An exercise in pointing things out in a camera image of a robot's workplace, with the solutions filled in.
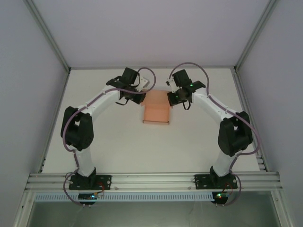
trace red wire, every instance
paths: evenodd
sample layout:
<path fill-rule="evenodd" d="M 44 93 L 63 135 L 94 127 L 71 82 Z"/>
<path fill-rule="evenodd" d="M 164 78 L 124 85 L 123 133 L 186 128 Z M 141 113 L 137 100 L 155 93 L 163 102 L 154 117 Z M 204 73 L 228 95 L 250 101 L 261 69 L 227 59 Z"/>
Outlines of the red wire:
<path fill-rule="evenodd" d="M 104 189 L 105 189 L 104 184 L 102 182 L 97 182 L 97 184 L 102 186 L 102 195 L 104 195 Z"/>
<path fill-rule="evenodd" d="M 228 182 L 226 182 L 225 183 L 225 187 L 224 187 L 224 189 L 223 189 L 223 191 L 221 192 L 221 193 L 223 193 L 224 191 L 225 191 L 225 189 L 226 189 L 226 186 L 230 186 L 230 188 L 232 189 L 232 185 L 230 184 L 230 183 L 228 183 Z"/>

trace mounting plate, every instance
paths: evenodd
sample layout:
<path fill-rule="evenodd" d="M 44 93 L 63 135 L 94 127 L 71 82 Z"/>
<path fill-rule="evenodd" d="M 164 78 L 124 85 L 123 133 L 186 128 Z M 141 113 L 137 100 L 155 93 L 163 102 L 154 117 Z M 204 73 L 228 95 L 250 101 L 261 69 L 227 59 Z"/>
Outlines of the mounting plate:
<path fill-rule="evenodd" d="M 89 188 L 89 190 L 96 190 L 96 191 L 102 190 L 102 186 L 100 184 L 98 184 L 99 182 L 103 183 L 104 190 L 110 190 L 110 185 L 112 183 L 112 176 L 111 175 L 96 175 L 95 183 L 93 184 L 93 186 L 91 188 Z M 78 178 L 75 175 L 73 175 L 73 176 L 71 176 L 69 190 L 87 190 L 87 188 L 81 186 Z"/>
<path fill-rule="evenodd" d="M 225 187 L 230 189 L 230 186 L 226 183 L 230 184 L 233 189 L 238 188 L 236 177 L 231 174 L 219 177 L 216 184 L 214 184 L 210 174 L 195 175 L 196 189 L 224 189 Z"/>

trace white vent strip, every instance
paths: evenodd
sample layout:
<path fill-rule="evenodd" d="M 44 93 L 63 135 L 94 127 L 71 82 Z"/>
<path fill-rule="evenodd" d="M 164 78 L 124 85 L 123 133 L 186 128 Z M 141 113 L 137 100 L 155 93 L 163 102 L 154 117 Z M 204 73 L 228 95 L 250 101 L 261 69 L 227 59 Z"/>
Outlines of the white vent strip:
<path fill-rule="evenodd" d="M 75 201 L 78 193 L 69 194 Z M 70 201 L 64 193 L 37 193 L 36 202 L 66 202 Z M 163 202 L 163 201 L 214 201 L 211 192 L 105 192 L 97 201 L 104 202 Z"/>

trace orange box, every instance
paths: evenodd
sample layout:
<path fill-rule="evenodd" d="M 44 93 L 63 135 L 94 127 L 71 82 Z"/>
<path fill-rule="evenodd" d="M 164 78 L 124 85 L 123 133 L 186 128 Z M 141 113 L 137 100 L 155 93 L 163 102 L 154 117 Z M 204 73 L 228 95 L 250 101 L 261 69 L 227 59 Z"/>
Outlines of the orange box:
<path fill-rule="evenodd" d="M 169 124 L 170 105 L 168 91 L 151 90 L 141 105 L 145 106 L 143 123 Z"/>

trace white wall panel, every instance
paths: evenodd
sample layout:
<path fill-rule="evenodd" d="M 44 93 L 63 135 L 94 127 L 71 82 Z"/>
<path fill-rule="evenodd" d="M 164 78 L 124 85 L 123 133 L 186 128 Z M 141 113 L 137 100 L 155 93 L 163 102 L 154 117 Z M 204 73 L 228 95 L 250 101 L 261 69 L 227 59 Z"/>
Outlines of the white wall panel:
<path fill-rule="evenodd" d="M 23 1 L 1 1 L 0 21 L 0 225 L 9 227 L 42 158 L 65 71 Z"/>
<path fill-rule="evenodd" d="M 271 170 L 303 226 L 303 2 L 280 1 L 240 71 Z"/>
<path fill-rule="evenodd" d="M 71 67 L 234 65 L 267 0 L 35 0 Z"/>

